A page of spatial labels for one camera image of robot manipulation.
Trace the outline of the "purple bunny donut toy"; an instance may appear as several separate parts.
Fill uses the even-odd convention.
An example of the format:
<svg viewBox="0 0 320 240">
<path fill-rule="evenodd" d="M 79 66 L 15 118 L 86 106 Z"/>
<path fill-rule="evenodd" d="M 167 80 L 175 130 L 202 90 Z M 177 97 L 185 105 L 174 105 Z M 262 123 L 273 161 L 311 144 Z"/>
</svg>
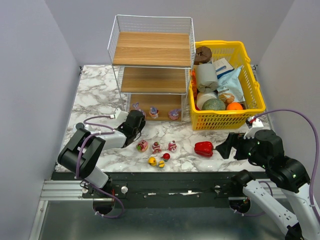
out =
<svg viewBox="0 0 320 240">
<path fill-rule="evenodd" d="M 149 115 L 151 118 L 157 119 L 159 117 L 159 110 L 156 107 L 151 106 L 149 109 Z"/>
</svg>

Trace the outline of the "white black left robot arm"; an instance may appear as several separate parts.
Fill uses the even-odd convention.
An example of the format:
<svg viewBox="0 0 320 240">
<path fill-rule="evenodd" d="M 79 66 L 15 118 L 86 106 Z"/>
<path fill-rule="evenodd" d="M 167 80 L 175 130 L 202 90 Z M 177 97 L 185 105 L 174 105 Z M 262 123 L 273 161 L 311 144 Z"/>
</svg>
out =
<svg viewBox="0 0 320 240">
<path fill-rule="evenodd" d="M 134 142 L 146 124 L 144 114 L 139 110 L 125 113 L 124 122 L 116 128 L 107 126 L 107 132 L 94 132 L 85 126 L 78 127 L 69 142 L 61 150 L 57 162 L 99 189 L 111 185 L 111 177 L 96 166 L 101 152 L 106 149 L 126 148 Z"/>
</svg>

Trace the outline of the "purple bunny figure toy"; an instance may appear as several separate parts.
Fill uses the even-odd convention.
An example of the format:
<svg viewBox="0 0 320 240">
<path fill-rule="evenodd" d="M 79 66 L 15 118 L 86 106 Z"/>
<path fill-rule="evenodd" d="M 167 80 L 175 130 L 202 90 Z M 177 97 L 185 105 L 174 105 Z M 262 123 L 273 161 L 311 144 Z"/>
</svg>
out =
<svg viewBox="0 0 320 240">
<path fill-rule="evenodd" d="M 179 117 L 180 117 L 180 113 L 181 113 L 181 109 L 180 108 L 176 108 L 176 109 L 173 109 L 173 110 L 170 110 L 168 112 L 168 117 L 175 121 L 175 120 L 178 120 Z"/>
</svg>

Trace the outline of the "purple bunny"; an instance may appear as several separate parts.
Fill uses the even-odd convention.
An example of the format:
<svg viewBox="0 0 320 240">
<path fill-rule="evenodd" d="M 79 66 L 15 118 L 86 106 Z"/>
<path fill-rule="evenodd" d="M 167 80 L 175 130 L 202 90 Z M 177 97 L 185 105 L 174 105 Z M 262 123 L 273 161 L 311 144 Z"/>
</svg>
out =
<svg viewBox="0 0 320 240">
<path fill-rule="evenodd" d="M 133 103 L 132 107 L 134 110 L 140 111 L 144 115 L 145 118 L 147 117 L 146 113 L 140 108 L 139 102 Z"/>
</svg>

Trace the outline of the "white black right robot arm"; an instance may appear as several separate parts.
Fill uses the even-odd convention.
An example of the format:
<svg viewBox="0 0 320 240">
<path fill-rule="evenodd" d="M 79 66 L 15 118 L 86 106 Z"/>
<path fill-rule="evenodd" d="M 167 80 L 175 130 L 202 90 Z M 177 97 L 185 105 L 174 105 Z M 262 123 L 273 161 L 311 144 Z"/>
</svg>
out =
<svg viewBox="0 0 320 240">
<path fill-rule="evenodd" d="M 277 224 L 287 240 L 318 240 L 320 221 L 315 210 L 318 205 L 312 195 L 311 179 L 305 167 L 296 159 L 285 155 L 282 139 L 273 130 L 258 130 L 254 137 L 231 132 L 227 139 L 216 146 L 219 154 L 227 159 L 235 148 L 236 160 L 248 160 L 250 164 L 265 170 L 267 177 L 282 191 L 293 211 L 287 210 L 266 192 L 259 181 L 247 170 L 231 179 L 233 188 L 241 191 Z"/>
</svg>

